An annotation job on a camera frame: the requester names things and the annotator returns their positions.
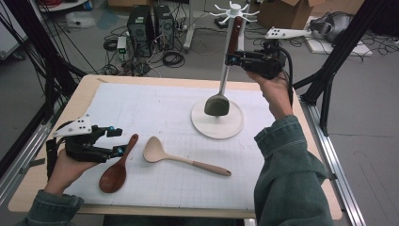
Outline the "black metal frame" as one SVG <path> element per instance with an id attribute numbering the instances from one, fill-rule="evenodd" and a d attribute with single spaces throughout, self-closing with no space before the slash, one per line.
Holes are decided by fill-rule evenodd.
<path id="1" fill-rule="evenodd" d="M 7 6 L 23 32 L 32 44 L 30 47 L 16 29 L 0 15 L 0 23 L 23 47 L 38 76 L 44 79 L 45 102 L 40 109 L 45 121 L 55 114 L 56 102 L 64 97 L 69 100 L 77 89 L 78 82 L 73 78 L 83 78 L 86 73 L 69 63 L 57 51 L 29 0 L 0 0 L 0 6 Z"/>
<path id="2" fill-rule="evenodd" d="M 327 120 L 334 77 L 389 2 L 390 0 L 364 0 L 323 66 L 316 73 L 293 84 L 294 89 L 309 85 L 307 91 L 300 96 L 307 105 L 316 106 L 318 98 L 323 96 L 318 125 L 326 137 L 328 137 Z"/>

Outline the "aluminium rail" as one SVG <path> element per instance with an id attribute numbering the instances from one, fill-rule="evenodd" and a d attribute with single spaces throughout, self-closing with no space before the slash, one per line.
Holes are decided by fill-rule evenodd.
<path id="1" fill-rule="evenodd" d="M 302 119 L 308 125 L 307 135 L 312 135 L 310 148 L 324 163 L 328 179 L 323 183 L 333 222 L 336 226 L 367 226 L 353 189 L 347 179 L 339 146 L 332 135 L 326 136 L 319 125 L 321 113 L 317 106 L 299 102 Z"/>
<path id="2" fill-rule="evenodd" d="M 49 137 L 62 109 L 62 106 L 56 104 L 54 112 L 47 115 L 42 106 L 0 160 L 0 206 L 11 197 L 11 193 L 31 167 L 44 163 L 43 160 L 36 160 L 36 156 Z"/>

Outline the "beige rice spoon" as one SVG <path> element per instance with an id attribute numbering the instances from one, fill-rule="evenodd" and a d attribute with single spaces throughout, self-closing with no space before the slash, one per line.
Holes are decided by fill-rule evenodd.
<path id="1" fill-rule="evenodd" d="M 159 162 L 161 160 L 172 160 L 182 162 L 202 170 L 207 170 L 218 175 L 231 176 L 231 172 L 228 169 L 167 153 L 158 137 L 149 138 L 143 150 L 143 157 L 151 163 Z"/>

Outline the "white foam board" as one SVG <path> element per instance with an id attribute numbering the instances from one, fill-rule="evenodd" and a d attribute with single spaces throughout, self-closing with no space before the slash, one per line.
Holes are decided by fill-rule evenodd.
<path id="1" fill-rule="evenodd" d="M 329 55 L 333 51 L 332 43 L 317 31 L 305 36 L 304 41 L 313 54 Z M 370 57 L 372 54 L 373 52 L 362 41 L 359 41 L 351 52 L 351 56 Z"/>

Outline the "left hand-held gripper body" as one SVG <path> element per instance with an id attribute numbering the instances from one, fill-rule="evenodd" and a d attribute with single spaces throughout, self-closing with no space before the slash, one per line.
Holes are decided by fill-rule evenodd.
<path id="1" fill-rule="evenodd" d="M 70 158 L 82 162 L 105 163 L 109 159 L 109 150 L 94 146 L 105 132 L 106 127 L 92 124 L 89 114 L 86 114 L 75 121 L 61 124 L 53 132 L 53 137 L 60 137 L 65 142 L 65 151 Z"/>

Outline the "small white power box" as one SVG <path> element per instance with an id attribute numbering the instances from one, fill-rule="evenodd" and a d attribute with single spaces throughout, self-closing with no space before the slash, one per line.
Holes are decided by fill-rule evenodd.
<path id="1" fill-rule="evenodd" d="M 121 61 L 126 61 L 128 58 L 127 53 L 127 39 L 123 36 L 118 37 L 117 51 L 119 53 L 119 58 Z"/>

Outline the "metal spatula with brown handle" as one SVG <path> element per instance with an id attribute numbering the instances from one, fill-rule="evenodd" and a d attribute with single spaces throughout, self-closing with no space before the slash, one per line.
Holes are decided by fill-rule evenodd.
<path id="1" fill-rule="evenodd" d="M 224 95 L 230 67 L 228 55 L 234 54 L 234 51 L 236 50 L 238 37 L 242 27 L 242 21 L 243 18 L 237 16 L 234 19 L 231 19 L 231 22 L 229 23 L 226 52 L 223 59 L 223 69 L 219 91 L 216 95 L 211 96 L 205 102 L 204 106 L 204 113 L 209 116 L 226 116 L 230 111 L 230 101 Z"/>

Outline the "white utensil stand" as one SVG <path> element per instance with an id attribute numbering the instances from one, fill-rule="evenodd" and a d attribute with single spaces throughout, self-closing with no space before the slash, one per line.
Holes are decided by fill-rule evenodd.
<path id="1" fill-rule="evenodd" d="M 228 23 L 228 28 L 231 19 L 239 16 L 241 9 L 239 4 L 230 2 L 229 5 L 230 7 L 226 9 L 215 5 L 220 10 L 218 16 L 226 17 L 224 23 Z M 250 22 L 248 16 L 256 14 L 258 14 L 258 11 L 246 13 L 246 21 Z M 205 102 L 208 99 L 202 99 L 194 104 L 191 111 L 191 121 L 194 127 L 204 136 L 215 139 L 226 139 L 238 135 L 245 122 L 244 113 L 239 105 L 228 99 L 230 101 L 230 111 L 226 116 L 209 116 L 204 113 Z"/>

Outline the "white stand leg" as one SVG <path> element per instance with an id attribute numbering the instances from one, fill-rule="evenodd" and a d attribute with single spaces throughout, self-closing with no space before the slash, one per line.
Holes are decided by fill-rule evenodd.
<path id="1" fill-rule="evenodd" d="M 183 49 L 188 53 L 191 42 L 193 40 L 194 32 L 195 32 L 195 24 L 194 24 L 194 0 L 189 0 L 189 13 L 188 13 L 188 26 L 186 29 L 186 35 L 184 40 Z"/>
<path id="2" fill-rule="evenodd" d="M 241 7 L 239 16 L 242 18 L 241 28 L 238 35 L 237 49 L 243 50 L 245 45 L 246 13 L 249 12 L 250 0 L 245 0 L 245 5 Z"/>

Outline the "brown wooden spoon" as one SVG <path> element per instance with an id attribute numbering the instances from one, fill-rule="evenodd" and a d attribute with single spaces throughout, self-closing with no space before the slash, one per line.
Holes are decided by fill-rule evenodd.
<path id="1" fill-rule="evenodd" d="M 101 176 L 99 187 L 104 193 L 114 193 L 118 191 L 126 180 L 126 159 L 130 151 L 135 147 L 138 141 L 138 134 L 133 134 L 127 144 L 123 156 L 115 164 L 109 167 Z"/>

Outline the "white grid mat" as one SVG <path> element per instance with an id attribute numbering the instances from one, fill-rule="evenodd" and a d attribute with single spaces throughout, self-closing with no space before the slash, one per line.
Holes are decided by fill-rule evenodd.
<path id="1" fill-rule="evenodd" d="M 254 137 L 274 118 L 258 90 L 229 90 L 228 98 L 243 112 L 243 128 L 227 129 L 226 139 L 206 137 L 194 127 L 191 112 L 213 94 L 213 89 L 100 85 L 88 107 L 90 120 L 123 133 L 102 137 L 97 146 L 125 144 L 131 135 L 137 135 L 138 142 L 127 158 L 127 177 L 119 191 L 101 191 L 99 180 L 107 166 L 100 164 L 87 170 L 68 193 L 91 204 L 253 210 L 253 189 L 263 165 Z M 158 137 L 168 153 L 220 166 L 230 175 L 170 160 L 149 163 L 142 152 L 150 137 Z"/>

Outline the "person's left hand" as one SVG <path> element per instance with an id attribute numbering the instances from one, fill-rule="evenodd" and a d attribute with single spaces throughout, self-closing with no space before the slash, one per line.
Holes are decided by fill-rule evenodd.
<path id="1" fill-rule="evenodd" d="M 95 162 L 76 161 L 62 149 L 58 153 L 53 173 L 44 188 L 46 193 L 62 196 L 65 189 L 75 182 L 86 170 L 97 166 Z"/>

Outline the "grey rounded device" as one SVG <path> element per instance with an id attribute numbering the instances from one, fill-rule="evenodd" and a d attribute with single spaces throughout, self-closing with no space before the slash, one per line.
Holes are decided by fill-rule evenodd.
<path id="1" fill-rule="evenodd" d="M 316 31 L 327 41 L 334 43 L 353 20 L 353 15 L 342 11 L 327 12 L 318 19 L 310 21 L 310 30 Z"/>

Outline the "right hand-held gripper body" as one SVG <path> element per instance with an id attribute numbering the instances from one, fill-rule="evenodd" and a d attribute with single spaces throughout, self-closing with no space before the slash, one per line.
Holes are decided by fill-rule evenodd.
<path id="1" fill-rule="evenodd" d="M 270 28 L 260 50 L 250 52 L 251 58 L 241 58 L 241 67 L 263 78 L 273 79 L 288 66 L 289 74 L 293 73 L 293 63 L 290 54 L 281 46 L 280 40 L 305 37 L 311 31 L 298 29 Z"/>

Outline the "cardboard box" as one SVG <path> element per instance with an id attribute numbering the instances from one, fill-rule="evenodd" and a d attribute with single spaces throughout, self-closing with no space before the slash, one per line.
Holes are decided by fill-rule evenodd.
<path id="1" fill-rule="evenodd" d="M 307 36 L 305 24 L 313 8 L 325 0 L 263 0 L 257 14 L 258 24 L 267 29 L 267 39 L 290 39 Z"/>

